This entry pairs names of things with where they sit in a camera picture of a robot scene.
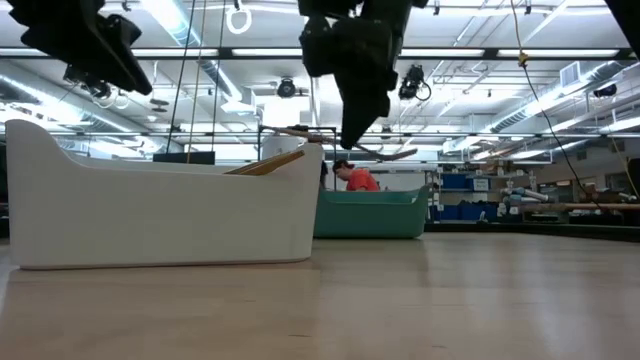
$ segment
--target fluorescent light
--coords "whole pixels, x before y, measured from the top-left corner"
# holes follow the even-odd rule
[[[473,156],[473,160],[482,160],[482,159],[486,159],[486,158],[488,158],[489,156],[492,156],[492,155],[493,155],[493,152],[491,152],[491,151],[489,151],[489,150],[487,150],[487,151],[483,151],[483,152],[481,152],[481,153],[479,153],[479,154],[477,154],[477,155],[474,155],[474,156]]]
[[[573,125],[577,124],[577,123],[579,123],[579,121],[577,121],[575,119],[567,120],[567,121],[561,122],[560,124],[554,125],[551,129],[553,129],[553,132],[558,132],[558,131],[562,131],[562,130],[568,129],[568,128],[572,127]],[[547,129],[544,132],[546,134],[549,134],[549,133],[551,133],[551,129]]]
[[[184,49],[132,49],[134,56],[158,56],[158,57],[176,57],[180,58],[185,56]],[[186,56],[218,56],[217,49],[187,49]]]
[[[482,55],[484,55],[483,49],[402,49],[402,52],[400,52],[400,57],[476,57]]]
[[[233,56],[302,56],[302,49],[232,49]]]
[[[629,128],[636,127],[636,126],[640,126],[640,117],[631,118],[631,119],[627,119],[627,120],[620,120],[620,121],[614,122],[613,124],[610,124],[608,126],[603,126],[599,130],[599,132],[602,133],[602,134],[606,134],[606,133],[610,133],[610,132],[629,129]]]
[[[571,149],[573,147],[576,147],[576,146],[578,146],[580,144],[584,144],[585,142],[586,142],[586,140],[574,141],[572,143],[568,143],[568,144],[564,144],[562,146],[558,146],[557,148],[553,149],[553,151],[560,151],[562,149],[569,150],[569,149]]]
[[[220,107],[227,114],[255,114],[256,107],[239,101],[229,101]]]
[[[618,49],[524,49],[530,57],[611,57],[617,55]],[[518,57],[520,50],[499,50],[498,57]]]
[[[111,144],[108,142],[102,142],[102,141],[98,141],[98,142],[91,142],[90,145],[93,149],[101,151],[103,153],[106,154],[110,154],[110,155],[116,155],[118,157],[123,157],[123,158],[140,158],[142,157],[142,154],[140,154],[139,152],[135,151],[135,150],[131,150],[125,146],[122,145],[115,145],[115,144]]]
[[[527,159],[530,157],[534,157],[534,156],[538,156],[542,153],[544,153],[545,150],[529,150],[529,151],[522,151],[519,153],[515,153],[513,155],[511,155],[509,158],[510,159]]]
[[[0,56],[49,56],[32,48],[0,48]]]

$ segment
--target ceiling light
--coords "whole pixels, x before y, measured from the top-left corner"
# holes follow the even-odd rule
[[[640,117],[631,118],[631,119],[627,119],[627,120],[620,120],[620,121],[614,122],[613,124],[610,124],[608,126],[602,127],[599,130],[599,132],[602,133],[602,134],[606,134],[606,133],[610,133],[610,132],[629,129],[629,128],[636,127],[636,126],[640,126]]]
[[[576,147],[576,146],[578,146],[580,144],[584,144],[585,142],[587,142],[587,141],[586,140],[574,141],[572,143],[568,143],[568,144],[564,144],[562,146],[558,146],[557,148],[553,149],[553,151],[560,151],[562,149],[569,150],[569,149],[571,149],[573,147]]]
[[[491,151],[489,151],[489,150],[487,150],[487,151],[483,151],[483,152],[481,152],[481,153],[479,153],[479,154],[477,154],[477,155],[474,155],[474,156],[473,156],[473,160],[482,160],[482,159],[486,159],[486,158],[488,158],[488,157],[489,157],[489,156],[491,156],[491,155],[493,155],[493,153],[492,153]]]
[[[195,57],[195,56],[203,56],[203,57],[211,57],[218,56],[217,49],[187,49],[186,55],[184,49],[174,48],[174,49],[132,49],[134,56],[146,56],[146,57],[175,57],[182,58],[184,56],[187,57]]]
[[[0,48],[0,56],[49,56],[32,48]]]
[[[400,57],[478,57],[484,55],[483,49],[402,49]]]
[[[232,49],[233,56],[302,56],[299,48]]]
[[[611,57],[617,55],[618,49],[545,49],[523,50],[529,57]],[[520,50],[500,50],[498,57],[518,57]]]
[[[538,156],[542,153],[544,153],[545,150],[529,150],[529,151],[522,151],[519,153],[515,153],[513,155],[511,155],[509,158],[510,159],[528,159],[530,157],[534,157],[534,156]]]
[[[576,121],[575,119],[567,120],[567,121],[561,122],[560,124],[554,125],[551,129],[553,129],[553,132],[558,132],[558,131],[568,129],[577,123],[579,123],[579,121]],[[552,132],[551,129],[547,129],[544,132],[547,134],[551,133]]]

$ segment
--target ceiling pipe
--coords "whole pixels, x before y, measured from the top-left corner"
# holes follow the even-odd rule
[[[599,117],[600,115],[606,114],[606,113],[609,113],[609,112],[611,112],[612,116],[616,116],[615,115],[616,114],[616,110],[615,109],[618,109],[618,108],[620,108],[622,106],[629,105],[629,104],[632,104],[632,103],[638,102],[638,101],[640,101],[640,94],[631,95],[631,96],[629,96],[627,98],[622,99],[621,101],[605,105],[602,108],[599,108],[597,110],[591,111],[591,112],[589,112],[587,114],[581,115],[579,117],[576,117],[574,119],[567,120],[567,121],[570,121],[571,122],[571,127],[573,127],[578,123],[581,123],[581,122],[584,122],[584,121],[587,121],[587,120],[593,120],[593,119]],[[633,118],[633,117],[635,117],[633,114],[638,114],[637,112],[634,113],[633,111],[634,111],[633,106],[623,110],[623,112],[625,113],[625,117],[626,118]],[[615,130],[615,129],[613,129],[613,131],[610,132],[609,131],[610,130],[610,126],[611,126],[611,124],[608,124],[608,125],[605,125],[605,126],[599,126],[597,128],[597,130],[589,132],[588,134],[591,134],[591,135],[592,134],[609,135],[609,134],[614,134],[615,132],[620,132],[620,130]],[[557,134],[558,138],[560,138],[560,139],[563,138],[563,135],[564,134],[562,134],[562,133]],[[581,140],[577,140],[576,141],[574,139],[574,141],[571,141],[571,142],[568,142],[566,144],[563,144],[562,146],[564,147],[565,151],[568,150],[568,149],[578,150],[578,149],[584,148],[586,146],[587,142],[589,142],[591,140],[592,139],[581,139]],[[552,143],[552,146],[555,146],[555,145],[557,145],[557,142],[554,140],[553,143]],[[503,155],[503,154],[506,154],[506,153],[513,153],[513,152],[518,153],[518,152],[521,152],[522,150],[523,150],[523,148],[520,147],[520,146],[506,148],[506,149],[500,150],[500,155]],[[553,149],[548,149],[547,146],[544,145],[544,144],[541,144],[541,142],[537,142],[537,143],[534,143],[534,144],[531,144],[531,145],[527,146],[526,150],[550,151],[550,152],[552,152],[554,154],[562,151],[562,149],[559,146],[555,147]]]
[[[552,84],[536,90],[540,102],[538,102],[534,94],[529,95],[514,107],[499,113],[481,132],[498,133],[510,126],[542,113],[542,109],[546,111],[554,106],[560,105],[570,99],[571,96],[596,90],[613,81],[612,79],[614,79],[616,75],[635,66],[632,61],[608,61],[603,64],[587,61],[579,62],[579,64],[579,83],[563,87],[560,79],[558,79]],[[473,145],[475,142],[474,139],[458,138],[447,141],[444,144],[444,149],[445,151],[459,151]]]
[[[205,46],[195,27],[189,26],[187,11],[180,0],[141,0],[140,2],[144,9],[173,38],[176,44],[182,47],[189,46],[194,48]],[[196,62],[228,100],[242,100],[242,93],[231,82],[227,74],[219,68],[216,61],[197,60]]]

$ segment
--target teal tub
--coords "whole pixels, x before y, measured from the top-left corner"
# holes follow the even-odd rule
[[[316,238],[412,239],[424,231],[429,187],[406,192],[320,190]]]

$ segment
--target yellow cable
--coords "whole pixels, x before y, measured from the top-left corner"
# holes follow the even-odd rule
[[[518,49],[520,49],[520,54],[518,55],[518,66],[525,67],[527,66],[527,60],[529,60],[529,55],[527,55],[522,49],[522,41],[520,40],[520,24],[518,23],[518,14],[516,13],[516,4],[511,1],[511,11],[513,11],[513,21],[516,25],[516,39],[518,40]]]
[[[200,27],[200,48],[198,49],[198,63],[200,63],[200,59],[202,58],[202,44],[204,43],[204,26],[207,22],[207,0],[204,0],[204,10],[202,11],[202,26]],[[198,88],[200,85],[200,68],[198,66],[198,70],[196,70],[196,91],[193,95],[193,108],[191,109],[191,128],[189,129],[189,148],[187,150],[187,164],[191,162],[191,141],[193,139],[193,125],[196,120],[196,105],[198,104]]]

